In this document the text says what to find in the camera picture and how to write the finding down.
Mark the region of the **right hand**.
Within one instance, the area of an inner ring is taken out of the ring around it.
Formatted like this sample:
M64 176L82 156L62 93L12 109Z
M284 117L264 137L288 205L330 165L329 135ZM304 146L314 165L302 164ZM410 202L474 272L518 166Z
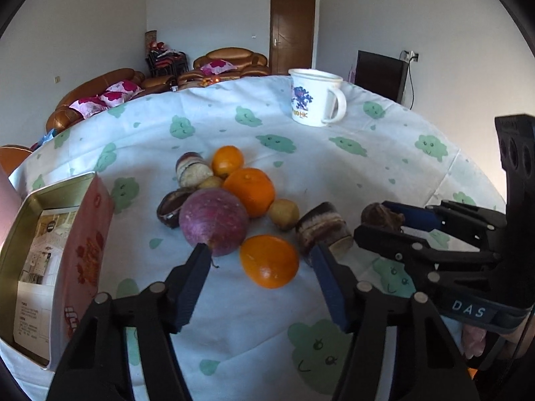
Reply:
M522 326L517 328L510 334L502 335L505 339L504 345L499 350L499 359L509 359L520 340ZM467 359L477 358L483 354L486 346L487 331L483 328L477 328L468 324L464 324L461 334L461 345L463 354Z

